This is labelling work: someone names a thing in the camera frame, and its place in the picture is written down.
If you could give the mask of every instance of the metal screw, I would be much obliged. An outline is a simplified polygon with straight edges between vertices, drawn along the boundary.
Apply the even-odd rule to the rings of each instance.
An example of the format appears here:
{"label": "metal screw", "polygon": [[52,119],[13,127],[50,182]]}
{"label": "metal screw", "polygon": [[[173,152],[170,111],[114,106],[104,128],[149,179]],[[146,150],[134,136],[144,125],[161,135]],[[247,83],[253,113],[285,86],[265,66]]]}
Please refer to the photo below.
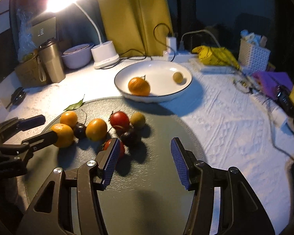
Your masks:
{"label": "metal screw", "polygon": [[238,168],[236,168],[236,167],[230,167],[230,171],[232,173],[238,173],[239,172]]}
{"label": "metal screw", "polygon": [[204,161],[196,161],[195,164],[198,167],[203,167],[205,165],[205,162]]}
{"label": "metal screw", "polygon": [[97,163],[96,163],[96,161],[95,160],[89,160],[88,162],[87,162],[87,166],[95,166]]}
{"label": "metal screw", "polygon": [[53,170],[53,173],[55,174],[58,174],[58,173],[61,173],[62,172],[62,169],[60,167],[57,167]]}

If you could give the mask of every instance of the table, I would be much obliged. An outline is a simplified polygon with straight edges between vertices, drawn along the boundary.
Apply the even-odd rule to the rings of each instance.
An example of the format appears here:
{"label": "table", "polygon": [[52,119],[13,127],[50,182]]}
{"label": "table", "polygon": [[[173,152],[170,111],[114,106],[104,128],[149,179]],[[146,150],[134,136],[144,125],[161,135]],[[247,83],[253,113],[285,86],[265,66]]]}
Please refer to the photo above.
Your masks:
{"label": "table", "polygon": [[[46,124],[20,132],[7,141],[19,144],[21,140],[40,133],[68,105],[78,102],[120,96],[113,80],[122,68],[135,61],[124,61],[108,70],[94,70],[93,64],[69,71],[66,78],[45,87],[27,90],[27,97],[18,107],[13,107],[8,118],[29,118],[39,114]],[[288,170],[291,160],[274,149],[270,142],[267,114],[262,112],[249,95],[239,92],[232,84],[233,75],[202,74],[188,62],[182,63],[193,73],[193,82],[179,98],[161,103],[177,114],[193,130],[201,142],[208,164],[219,169],[236,166],[243,173],[279,234],[288,224],[291,196]],[[275,128],[276,145],[294,156],[294,137],[283,127]],[[22,202],[20,191],[15,202]],[[218,226],[218,198],[215,192],[214,215],[211,234]]]}

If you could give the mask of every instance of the white lamp base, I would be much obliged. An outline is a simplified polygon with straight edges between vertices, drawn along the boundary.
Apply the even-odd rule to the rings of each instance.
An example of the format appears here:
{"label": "white lamp base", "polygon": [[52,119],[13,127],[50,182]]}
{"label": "white lamp base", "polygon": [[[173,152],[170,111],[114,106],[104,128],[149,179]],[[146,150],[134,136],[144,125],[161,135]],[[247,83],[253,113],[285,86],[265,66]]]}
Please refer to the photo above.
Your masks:
{"label": "white lamp base", "polygon": [[107,41],[97,46],[94,46],[91,51],[95,61],[95,69],[106,67],[120,60],[120,56],[115,51],[112,41]]}
{"label": "white lamp base", "polygon": [[108,65],[111,65],[117,61],[120,60],[120,57],[119,55],[116,55],[114,57],[111,57],[109,59],[106,59],[106,60],[103,60],[103,61],[100,61],[100,62],[94,62],[94,68],[95,69],[100,69],[100,68],[103,68],[103,67],[106,67]]}

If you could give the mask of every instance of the desk lamp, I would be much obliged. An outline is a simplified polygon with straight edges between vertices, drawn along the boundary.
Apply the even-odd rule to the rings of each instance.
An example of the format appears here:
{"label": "desk lamp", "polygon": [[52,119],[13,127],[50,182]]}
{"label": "desk lamp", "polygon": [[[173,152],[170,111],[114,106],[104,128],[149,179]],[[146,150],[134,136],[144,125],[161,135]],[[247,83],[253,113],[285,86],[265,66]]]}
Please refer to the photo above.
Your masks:
{"label": "desk lamp", "polygon": [[94,46],[91,51],[94,58],[94,68],[100,69],[102,67],[106,67],[111,65],[117,61],[119,61],[120,57],[115,51],[115,47],[112,41],[102,42],[101,35],[98,27],[94,23],[94,21],[90,18],[90,16],[83,10],[83,8],[77,3],[77,0],[48,0],[47,2],[47,11],[50,12],[58,12],[63,10],[74,3],[89,19],[89,21],[93,24],[94,28],[97,31],[99,38],[99,45]]}

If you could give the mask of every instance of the white bowl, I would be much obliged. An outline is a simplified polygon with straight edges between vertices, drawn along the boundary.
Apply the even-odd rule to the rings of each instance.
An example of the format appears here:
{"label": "white bowl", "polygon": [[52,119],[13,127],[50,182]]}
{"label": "white bowl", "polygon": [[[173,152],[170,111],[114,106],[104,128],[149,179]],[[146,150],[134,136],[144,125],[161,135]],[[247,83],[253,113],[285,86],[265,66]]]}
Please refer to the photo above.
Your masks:
{"label": "white bowl", "polygon": [[[181,72],[184,80],[177,84],[173,74]],[[136,96],[128,88],[129,81],[134,77],[143,77],[150,84],[149,96]],[[143,61],[131,64],[120,70],[114,78],[114,84],[120,93],[128,99],[138,102],[163,102],[170,101],[184,93],[192,81],[191,72],[181,64],[168,61]]]}

